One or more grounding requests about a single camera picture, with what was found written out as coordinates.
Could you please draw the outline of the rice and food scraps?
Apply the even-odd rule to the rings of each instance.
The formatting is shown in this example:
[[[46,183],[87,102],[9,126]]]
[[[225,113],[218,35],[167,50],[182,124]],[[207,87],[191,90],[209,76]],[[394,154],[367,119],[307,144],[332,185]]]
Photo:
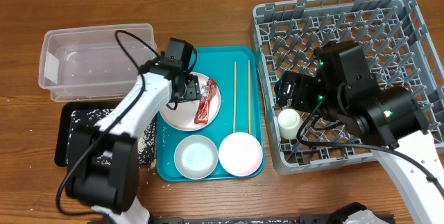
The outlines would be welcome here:
[[[111,112],[112,109],[74,110],[70,114],[69,134],[67,135],[67,151],[69,151],[71,142],[74,140],[75,128],[78,126],[93,127],[98,120],[106,117]],[[154,116],[144,130],[143,135],[138,140],[137,148],[140,165],[150,164],[156,157],[156,128],[157,117]]]

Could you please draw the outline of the red snack wrapper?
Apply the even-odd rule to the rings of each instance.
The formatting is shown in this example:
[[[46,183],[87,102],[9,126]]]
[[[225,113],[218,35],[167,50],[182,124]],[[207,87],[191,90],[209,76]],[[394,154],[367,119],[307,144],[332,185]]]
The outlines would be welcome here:
[[[204,88],[203,93],[200,98],[198,111],[194,117],[195,124],[207,124],[210,114],[210,103],[212,99],[215,97],[217,91],[216,81],[210,78]]]

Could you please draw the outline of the grey bowl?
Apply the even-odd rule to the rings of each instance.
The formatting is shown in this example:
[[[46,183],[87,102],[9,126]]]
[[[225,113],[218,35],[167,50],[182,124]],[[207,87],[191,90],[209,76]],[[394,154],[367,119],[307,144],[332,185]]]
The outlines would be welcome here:
[[[192,135],[185,137],[177,145],[173,160],[182,176],[190,180],[201,180],[215,170],[219,152],[211,139]]]

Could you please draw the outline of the beige ceramic cup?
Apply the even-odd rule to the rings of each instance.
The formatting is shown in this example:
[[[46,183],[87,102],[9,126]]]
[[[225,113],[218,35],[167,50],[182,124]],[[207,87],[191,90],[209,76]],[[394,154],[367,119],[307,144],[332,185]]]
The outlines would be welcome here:
[[[280,136],[291,140],[296,138],[302,125],[302,118],[296,110],[287,108],[278,114],[277,123]]]

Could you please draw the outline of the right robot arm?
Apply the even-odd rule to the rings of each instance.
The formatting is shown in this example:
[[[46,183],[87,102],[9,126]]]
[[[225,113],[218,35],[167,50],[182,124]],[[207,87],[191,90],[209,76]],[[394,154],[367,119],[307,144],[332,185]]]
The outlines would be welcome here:
[[[286,71],[274,91],[279,106],[308,113],[295,139],[308,147],[371,150],[392,179],[415,223],[443,222],[443,166],[429,122],[402,86],[381,89],[360,44],[330,41],[314,51],[316,75]],[[344,126],[358,144],[306,141],[302,131],[323,118]]]

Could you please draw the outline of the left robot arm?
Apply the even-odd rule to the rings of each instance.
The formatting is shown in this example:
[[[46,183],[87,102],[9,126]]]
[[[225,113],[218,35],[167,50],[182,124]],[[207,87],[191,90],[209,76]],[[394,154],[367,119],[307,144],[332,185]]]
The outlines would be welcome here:
[[[137,199],[138,141],[155,115],[170,103],[200,98],[191,74],[197,50],[171,38],[166,51],[137,68],[137,80],[109,115],[92,127],[78,126],[67,153],[67,174],[56,194],[89,206],[107,223],[150,223],[149,211]]]

